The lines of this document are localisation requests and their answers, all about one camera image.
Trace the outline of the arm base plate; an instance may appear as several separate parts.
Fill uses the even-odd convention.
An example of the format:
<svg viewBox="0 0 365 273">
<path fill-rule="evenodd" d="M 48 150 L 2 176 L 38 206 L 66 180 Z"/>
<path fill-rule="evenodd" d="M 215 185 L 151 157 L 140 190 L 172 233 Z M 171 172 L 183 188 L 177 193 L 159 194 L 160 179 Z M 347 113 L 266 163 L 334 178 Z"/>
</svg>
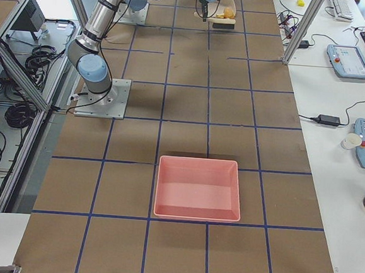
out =
<svg viewBox="0 0 365 273">
<path fill-rule="evenodd" d="M 144 26 L 148 14 L 147 0 L 124 0 L 113 19 L 114 22 Z"/>
<path fill-rule="evenodd" d="M 113 85 L 106 97 L 88 91 L 84 84 L 82 92 L 73 113 L 79 117 L 94 117 L 103 119 L 124 119 L 132 81 L 128 79 L 113 79 Z"/>
</svg>

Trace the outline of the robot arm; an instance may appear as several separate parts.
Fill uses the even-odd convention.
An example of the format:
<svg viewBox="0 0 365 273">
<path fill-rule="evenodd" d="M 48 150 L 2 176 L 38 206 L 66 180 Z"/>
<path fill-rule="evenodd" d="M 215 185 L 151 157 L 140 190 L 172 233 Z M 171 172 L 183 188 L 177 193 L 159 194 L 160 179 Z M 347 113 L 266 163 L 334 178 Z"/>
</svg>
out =
<svg viewBox="0 0 365 273">
<path fill-rule="evenodd" d="M 100 45 L 110 28 L 120 3 L 123 0 L 97 0 L 94 10 L 80 36 L 68 46 L 67 56 L 83 77 L 88 91 L 100 95 L 110 91 L 111 80 L 108 66 L 98 53 Z M 208 17 L 208 4 L 216 0 L 199 0 L 203 18 Z"/>
</svg>

